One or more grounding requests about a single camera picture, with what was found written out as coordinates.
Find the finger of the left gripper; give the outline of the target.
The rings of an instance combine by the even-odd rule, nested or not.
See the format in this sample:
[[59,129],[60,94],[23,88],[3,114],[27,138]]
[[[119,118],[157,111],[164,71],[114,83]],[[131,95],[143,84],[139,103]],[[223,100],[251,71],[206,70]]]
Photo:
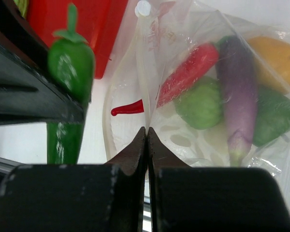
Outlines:
[[0,0],[0,125],[81,123],[80,102],[49,75],[48,47],[12,0]]

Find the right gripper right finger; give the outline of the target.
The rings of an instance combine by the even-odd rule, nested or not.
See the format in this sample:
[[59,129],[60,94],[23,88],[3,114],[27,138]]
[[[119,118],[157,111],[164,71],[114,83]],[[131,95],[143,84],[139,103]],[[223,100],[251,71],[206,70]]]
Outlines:
[[152,230],[290,232],[276,180],[262,168],[190,167],[147,136]]

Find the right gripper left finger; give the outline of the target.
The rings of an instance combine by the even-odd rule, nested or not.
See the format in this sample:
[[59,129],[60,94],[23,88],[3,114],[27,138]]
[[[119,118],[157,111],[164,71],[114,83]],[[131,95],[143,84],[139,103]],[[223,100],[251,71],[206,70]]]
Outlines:
[[0,232],[140,232],[145,128],[105,164],[22,164],[0,186]]

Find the small dark green cucumber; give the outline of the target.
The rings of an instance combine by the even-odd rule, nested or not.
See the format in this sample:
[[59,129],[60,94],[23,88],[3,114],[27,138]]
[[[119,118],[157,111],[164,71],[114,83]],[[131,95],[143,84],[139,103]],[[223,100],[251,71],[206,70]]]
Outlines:
[[[48,51],[51,76],[87,111],[94,82],[95,55],[86,39],[71,30],[59,29],[57,40]],[[47,163],[76,164],[83,140],[85,123],[47,124]]]

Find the round green cabbage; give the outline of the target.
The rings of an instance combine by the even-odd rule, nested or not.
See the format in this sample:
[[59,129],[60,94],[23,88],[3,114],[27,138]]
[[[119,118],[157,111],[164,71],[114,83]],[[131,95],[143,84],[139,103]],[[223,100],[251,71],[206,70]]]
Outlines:
[[222,98],[217,80],[204,76],[174,99],[177,114],[192,128],[209,129],[223,118]]

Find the clear zip top bag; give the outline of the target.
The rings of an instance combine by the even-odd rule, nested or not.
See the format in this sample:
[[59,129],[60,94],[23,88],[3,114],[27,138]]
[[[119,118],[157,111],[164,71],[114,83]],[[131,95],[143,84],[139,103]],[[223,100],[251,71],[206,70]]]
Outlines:
[[290,147],[290,29],[196,0],[140,0],[103,107],[108,159],[153,129],[192,167],[281,173]]

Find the green bell pepper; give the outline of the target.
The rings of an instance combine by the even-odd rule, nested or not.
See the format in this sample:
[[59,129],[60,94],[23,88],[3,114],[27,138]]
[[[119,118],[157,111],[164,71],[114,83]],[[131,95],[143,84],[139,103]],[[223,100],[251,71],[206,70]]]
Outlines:
[[290,99],[276,90],[260,85],[253,145],[266,145],[289,131]]

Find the red chili pepper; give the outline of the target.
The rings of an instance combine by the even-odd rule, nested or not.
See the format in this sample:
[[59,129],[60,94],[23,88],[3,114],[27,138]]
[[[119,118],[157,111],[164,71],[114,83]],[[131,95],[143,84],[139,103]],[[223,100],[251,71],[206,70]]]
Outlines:
[[190,89],[217,63],[218,58],[218,46],[213,42],[194,47],[184,61],[159,86],[159,93],[155,97],[155,107],[164,106]]

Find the purple eggplant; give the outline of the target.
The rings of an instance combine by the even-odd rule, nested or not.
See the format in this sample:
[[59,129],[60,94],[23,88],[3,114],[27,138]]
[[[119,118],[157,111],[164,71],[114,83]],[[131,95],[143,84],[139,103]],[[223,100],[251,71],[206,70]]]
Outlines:
[[235,35],[223,37],[218,47],[216,72],[223,100],[230,165],[240,166],[252,147],[258,111],[254,57]]

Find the yellow lemon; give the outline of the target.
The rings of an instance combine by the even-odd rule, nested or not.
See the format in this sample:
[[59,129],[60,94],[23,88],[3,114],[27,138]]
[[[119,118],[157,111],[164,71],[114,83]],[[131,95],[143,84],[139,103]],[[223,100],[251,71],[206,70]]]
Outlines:
[[256,60],[258,82],[283,94],[289,93],[290,44],[266,36],[257,36],[247,42],[276,73],[271,74],[265,65]]

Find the light green gourd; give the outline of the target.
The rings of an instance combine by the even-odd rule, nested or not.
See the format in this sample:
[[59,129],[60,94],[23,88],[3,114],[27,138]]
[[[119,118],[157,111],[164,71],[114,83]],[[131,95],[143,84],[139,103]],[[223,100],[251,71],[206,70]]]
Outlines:
[[29,0],[14,0],[14,3],[18,7],[21,16],[26,19],[29,8]]

